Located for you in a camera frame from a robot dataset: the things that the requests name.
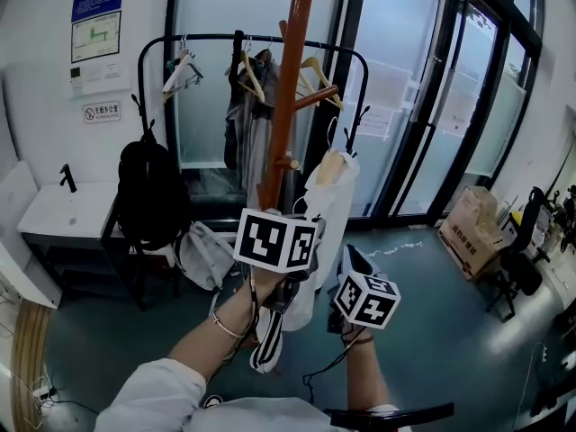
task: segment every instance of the teal floor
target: teal floor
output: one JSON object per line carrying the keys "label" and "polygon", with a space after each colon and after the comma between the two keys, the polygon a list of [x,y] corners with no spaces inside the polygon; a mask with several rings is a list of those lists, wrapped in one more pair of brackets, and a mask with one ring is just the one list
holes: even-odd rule
{"label": "teal floor", "polygon": [[[402,296],[383,331],[374,332],[378,358],[391,400],[401,409],[454,402],[452,418],[416,431],[506,431],[516,415],[530,355],[539,340],[549,348],[549,365],[564,355],[551,331],[562,310],[546,287],[519,296],[517,316],[502,324],[497,307],[484,311],[490,289],[463,279],[434,229],[396,229],[346,235],[394,281]],[[231,400],[243,396],[309,398],[302,375],[329,363],[341,351],[339,338],[326,331],[328,297],[316,300],[314,317],[305,328],[284,333],[279,373],[258,374],[248,366],[249,351],[238,354],[209,385]],[[162,286],[168,293],[167,286]],[[165,356],[188,330],[202,321],[211,295],[183,287],[178,299],[157,298],[157,306],[140,312],[124,302],[82,298],[64,301],[52,313],[45,349],[49,376],[61,400],[74,400],[102,410],[142,363]],[[528,383],[523,410],[537,388]],[[314,380],[316,405],[346,407],[345,366]],[[89,431],[94,415],[71,404],[47,411],[44,430]]]}

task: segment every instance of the wooden coat rack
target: wooden coat rack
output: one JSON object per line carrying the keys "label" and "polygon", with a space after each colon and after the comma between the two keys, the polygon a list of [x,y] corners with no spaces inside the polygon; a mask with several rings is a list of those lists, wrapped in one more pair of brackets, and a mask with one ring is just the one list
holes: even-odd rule
{"label": "wooden coat rack", "polygon": [[284,50],[280,65],[280,78],[274,116],[272,118],[272,135],[268,148],[268,163],[264,182],[258,187],[260,209],[276,208],[280,196],[282,178],[286,169],[294,165],[286,159],[286,150],[290,138],[292,117],[302,107],[329,98],[338,93],[337,86],[330,86],[303,97],[296,103],[296,87],[308,29],[308,19],[312,0],[292,0],[290,15],[286,24]]}

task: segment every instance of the cardboard box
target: cardboard box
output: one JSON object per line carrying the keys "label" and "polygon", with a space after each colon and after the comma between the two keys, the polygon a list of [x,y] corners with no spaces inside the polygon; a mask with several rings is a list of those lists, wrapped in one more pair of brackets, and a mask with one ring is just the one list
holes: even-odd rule
{"label": "cardboard box", "polygon": [[466,187],[438,235],[467,280],[475,280],[509,245],[496,225],[497,202],[485,187]]}

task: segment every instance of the shoe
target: shoe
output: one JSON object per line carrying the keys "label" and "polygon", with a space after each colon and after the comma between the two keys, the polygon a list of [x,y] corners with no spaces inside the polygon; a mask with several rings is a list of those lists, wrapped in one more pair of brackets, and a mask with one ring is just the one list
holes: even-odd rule
{"label": "shoe", "polygon": [[221,405],[222,403],[224,403],[224,400],[220,395],[211,395],[204,401],[203,406],[205,408],[209,408],[209,407],[215,407],[216,405]]}

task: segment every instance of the human hand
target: human hand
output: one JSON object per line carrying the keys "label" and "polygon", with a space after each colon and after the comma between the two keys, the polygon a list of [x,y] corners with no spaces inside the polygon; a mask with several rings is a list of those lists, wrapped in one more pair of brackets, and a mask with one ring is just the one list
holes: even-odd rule
{"label": "human hand", "polygon": [[273,272],[260,267],[252,267],[252,277],[259,299],[266,298],[287,274]]}

